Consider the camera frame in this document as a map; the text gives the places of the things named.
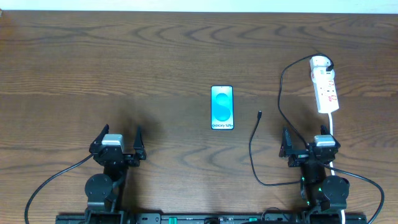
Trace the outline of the blue Galaxy smartphone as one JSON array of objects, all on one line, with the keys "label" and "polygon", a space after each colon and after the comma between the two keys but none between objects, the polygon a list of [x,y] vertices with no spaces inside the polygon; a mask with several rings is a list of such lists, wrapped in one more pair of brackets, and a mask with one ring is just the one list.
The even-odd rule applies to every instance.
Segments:
[{"label": "blue Galaxy smartphone", "polygon": [[211,87],[211,128],[214,130],[234,129],[234,98],[231,85]]}]

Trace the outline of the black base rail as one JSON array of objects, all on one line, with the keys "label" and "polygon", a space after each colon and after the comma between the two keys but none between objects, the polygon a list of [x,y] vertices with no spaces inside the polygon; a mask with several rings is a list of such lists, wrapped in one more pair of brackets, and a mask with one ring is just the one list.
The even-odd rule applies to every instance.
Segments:
[{"label": "black base rail", "polygon": [[264,215],[178,215],[159,213],[117,213],[86,215],[58,215],[55,224],[116,223],[116,224],[240,224],[240,223],[306,223],[299,216],[271,212]]}]

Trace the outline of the white USB charger plug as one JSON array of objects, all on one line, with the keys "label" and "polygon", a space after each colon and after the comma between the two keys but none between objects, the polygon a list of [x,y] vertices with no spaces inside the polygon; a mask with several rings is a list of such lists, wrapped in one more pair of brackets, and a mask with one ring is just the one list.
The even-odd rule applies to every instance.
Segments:
[{"label": "white USB charger plug", "polygon": [[327,71],[333,70],[333,62],[326,56],[316,55],[310,59],[310,68],[313,70],[315,67],[326,67]]}]

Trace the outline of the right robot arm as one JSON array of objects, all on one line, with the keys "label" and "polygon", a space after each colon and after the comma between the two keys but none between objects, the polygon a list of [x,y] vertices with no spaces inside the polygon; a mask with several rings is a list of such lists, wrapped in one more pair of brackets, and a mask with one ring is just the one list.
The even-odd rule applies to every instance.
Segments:
[{"label": "right robot arm", "polygon": [[326,166],[335,160],[340,143],[321,126],[321,134],[314,137],[314,142],[305,149],[293,148],[287,128],[282,132],[280,157],[288,159],[289,167],[301,170],[300,187],[302,198],[308,208],[301,212],[302,223],[341,223],[341,211],[346,209],[349,195],[349,182],[337,175],[327,175]]}]

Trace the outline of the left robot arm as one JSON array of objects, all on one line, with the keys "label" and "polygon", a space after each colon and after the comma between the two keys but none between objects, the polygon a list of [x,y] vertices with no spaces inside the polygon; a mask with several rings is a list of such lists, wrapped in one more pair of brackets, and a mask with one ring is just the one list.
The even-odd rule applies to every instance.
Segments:
[{"label": "left robot arm", "polygon": [[103,167],[85,184],[88,197],[84,223],[134,223],[134,215],[121,209],[121,200],[130,167],[140,166],[147,157],[141,128],[137,128],[133,153],[125,151],[121,134],[110,134],[106,125],[90,144],[89,152]]}]

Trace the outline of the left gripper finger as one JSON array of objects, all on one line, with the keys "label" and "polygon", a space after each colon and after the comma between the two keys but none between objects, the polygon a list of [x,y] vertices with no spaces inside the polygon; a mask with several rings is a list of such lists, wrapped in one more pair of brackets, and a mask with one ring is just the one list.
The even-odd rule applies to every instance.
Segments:
[{"label": "left gripper finger", "polygon": [[109,125],[106,124],[100,134],[95,138],[95,140],[90,144],[90,153],[99,153],[102,150],[102,140],[106,134],[109,133]]},{"label": "left gripper finger", "polygon": [[146,150],[144,147],[144,142],[142,140],[142,130],[141,130],[140,126],[137,127],[136,137],[135,137],[134,144],[133,144],[133,149],[135,150],[136,155],[146,156]]}]

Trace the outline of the white power strip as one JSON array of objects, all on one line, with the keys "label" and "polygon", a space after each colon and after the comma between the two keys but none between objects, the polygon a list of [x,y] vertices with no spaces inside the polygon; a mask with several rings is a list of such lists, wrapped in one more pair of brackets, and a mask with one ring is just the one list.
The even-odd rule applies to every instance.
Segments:
[{"label": "white power strip", "polygon": [[339,109],[334,77],[334,70],[328,72],[326,67],[314,67],[311,72],[317,109],[321,114],[332,113]]}]

